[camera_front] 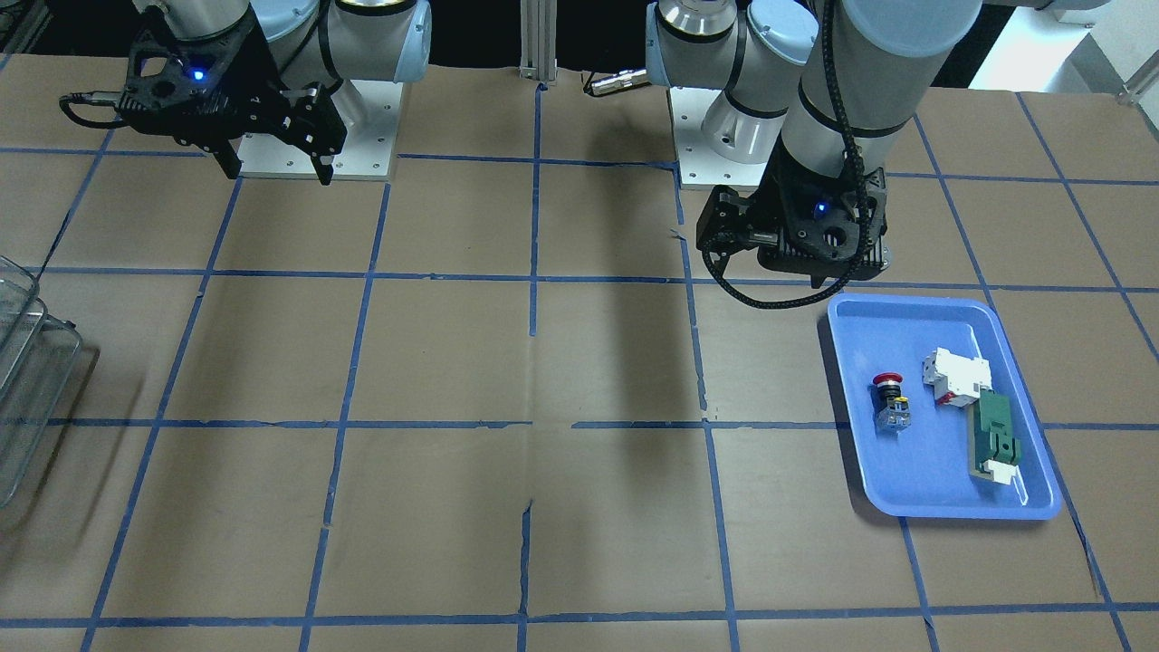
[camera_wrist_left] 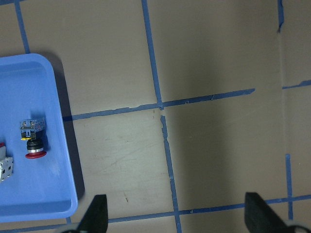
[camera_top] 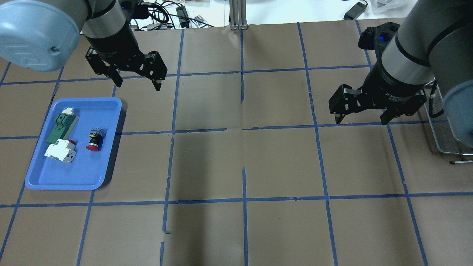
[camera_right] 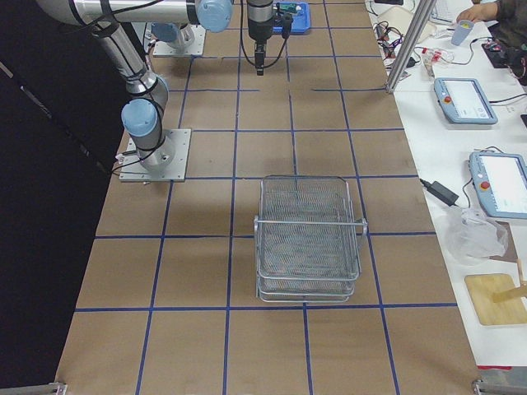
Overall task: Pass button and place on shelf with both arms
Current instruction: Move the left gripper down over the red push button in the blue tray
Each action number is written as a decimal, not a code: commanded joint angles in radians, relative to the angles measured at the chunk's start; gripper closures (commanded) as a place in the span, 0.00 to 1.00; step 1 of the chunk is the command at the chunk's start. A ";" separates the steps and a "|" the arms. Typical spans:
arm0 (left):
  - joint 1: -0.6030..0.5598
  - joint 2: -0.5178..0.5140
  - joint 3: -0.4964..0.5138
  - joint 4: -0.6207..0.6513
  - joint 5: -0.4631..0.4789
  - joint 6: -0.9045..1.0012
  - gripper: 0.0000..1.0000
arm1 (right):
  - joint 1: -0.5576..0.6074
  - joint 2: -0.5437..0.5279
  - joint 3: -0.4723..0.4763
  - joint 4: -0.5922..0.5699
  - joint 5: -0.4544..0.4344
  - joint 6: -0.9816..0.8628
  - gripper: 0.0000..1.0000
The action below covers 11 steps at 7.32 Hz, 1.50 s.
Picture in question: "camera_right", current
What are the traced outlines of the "person's hand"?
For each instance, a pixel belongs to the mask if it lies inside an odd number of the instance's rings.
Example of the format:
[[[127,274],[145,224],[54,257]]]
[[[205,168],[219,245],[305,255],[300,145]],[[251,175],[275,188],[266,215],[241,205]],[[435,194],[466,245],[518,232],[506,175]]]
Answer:
[[[495,21],[497,18],[498,6],[496,2],[479,3],[463,10],[456,18],[457,22],[466,20],[473,23],[479,21]]]

